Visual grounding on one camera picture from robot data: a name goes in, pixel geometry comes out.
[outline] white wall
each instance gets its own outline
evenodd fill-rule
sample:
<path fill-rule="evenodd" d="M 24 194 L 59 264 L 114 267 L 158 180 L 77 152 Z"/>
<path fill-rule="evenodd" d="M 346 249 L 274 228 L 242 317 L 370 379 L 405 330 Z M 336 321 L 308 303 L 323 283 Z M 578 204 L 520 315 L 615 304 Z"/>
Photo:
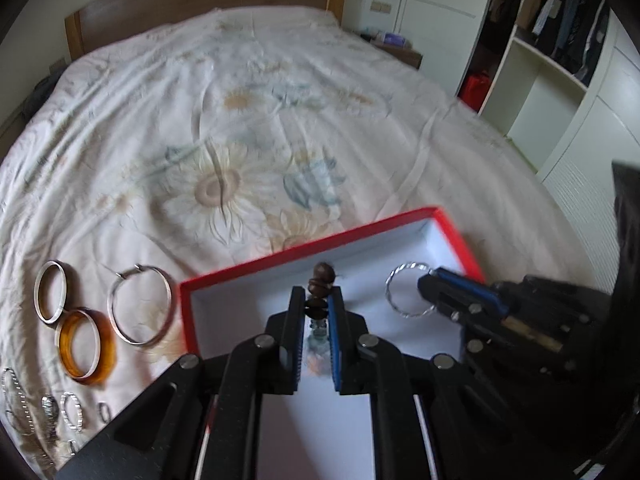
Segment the white wall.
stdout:
<path fill-rule="evenodd" d="M 64 19 L 92 0 L 29 0 L 0 44 L 0 124 L 49 74 L 49 65 L 69 60 Z M 381 0 L 394 6 L 391 14 L 369 11 L 372 0 L 346 0 L 343 24 L 392 30 L 400 0 Z"/>

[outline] nightstand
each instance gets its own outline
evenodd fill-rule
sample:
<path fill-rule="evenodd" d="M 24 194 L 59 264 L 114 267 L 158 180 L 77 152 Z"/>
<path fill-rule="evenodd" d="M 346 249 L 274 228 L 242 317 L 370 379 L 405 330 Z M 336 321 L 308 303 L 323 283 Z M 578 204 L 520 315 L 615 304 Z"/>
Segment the nightstand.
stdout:
<path fill-rule="evenodd" d="M 371 44 L 380 50 L 384 50 L 386 53 L 391 54 L 397 60 L 414 67 L 416 70 L 420 68 L 422 63 L 422 54 L 416 52 L 412 48 L 405 48 L 402 46 L 388 45 L 380 43 L 378 41 L 372 41 Z"/>

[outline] closet shelf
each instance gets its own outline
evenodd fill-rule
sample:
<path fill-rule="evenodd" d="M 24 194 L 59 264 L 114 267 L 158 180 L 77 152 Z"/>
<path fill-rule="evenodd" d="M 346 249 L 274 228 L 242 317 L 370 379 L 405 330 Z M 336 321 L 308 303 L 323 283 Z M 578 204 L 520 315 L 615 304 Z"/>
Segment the closet shelf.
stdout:
<path fill-rule="evenodd" d="M 547 66 L 551 67 L 552 69 L 564 75 L 569 81 L 571 81 L 580 90 L 582 90 L 582 92 L 587 93 L 587 86 L 582 81 L 580 81 L 573 74 L 571 74 L 565 67 L 556 63 L 550 57 L 547 57 L 544 54 L 542 54 L 542 52 L 536 49 L 532 44 L 527 43 L 526 41 L 522 40 L 521 38 L 518 38 L 517 36 L 513 38 L 513 43 L 516 43 L 520 47 L 525 48 L 526 50 L 529 50 L 532 54 L 539 57 L 542 60 L 542 62 L 544 62 Z"/>

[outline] light switch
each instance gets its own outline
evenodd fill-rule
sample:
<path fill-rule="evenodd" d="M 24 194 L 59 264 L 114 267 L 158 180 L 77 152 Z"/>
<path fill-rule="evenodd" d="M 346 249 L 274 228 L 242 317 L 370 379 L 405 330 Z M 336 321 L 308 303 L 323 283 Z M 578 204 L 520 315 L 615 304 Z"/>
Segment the light switch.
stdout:
<path fill-rule="evenodd" d="M 377 0 L 373 0 L 371 2 L 371 10 L 372 12 L 382 12 L 382 14 L 391 14 L 391 4 L 386 4 L 385 2 L 379 2 Z"/>

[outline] white duvet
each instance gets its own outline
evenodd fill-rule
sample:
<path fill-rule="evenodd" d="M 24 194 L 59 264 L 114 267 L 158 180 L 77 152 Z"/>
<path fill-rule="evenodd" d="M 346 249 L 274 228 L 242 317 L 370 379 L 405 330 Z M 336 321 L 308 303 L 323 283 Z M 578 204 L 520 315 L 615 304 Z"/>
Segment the white duvet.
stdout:
<path fill-rule="evenodd" d="M 16 371 L 36 436 L 11 430 L 4 405 L 0 416 L 37 470 L 43 452 L 60 467 L 67 440 L 81 446 L 103 427 L 98 402 L 116 414 L 184 351 L 176 316 L 150 349 L 116 340 L 103 383 L 73 382 L 34 311 L 47 260 L 74 270 L 69 305 L 106 313 L 114 273 L 136 263 L 179 283 L 441 205 L 490 280 L 591 279 L 569 224 L 504 138 L 312 9 L 213 11 L 73 63 L 2 163 L 0 201 L 0 366 Z M 118 293 L 132 336 L 162 324 L 155 280 Z M 92 345 L 77 346 L 90 362 Z M 64 391 L 78 396 L 85 429 L 60 418 L 49 444 L 40 397 Z"/>

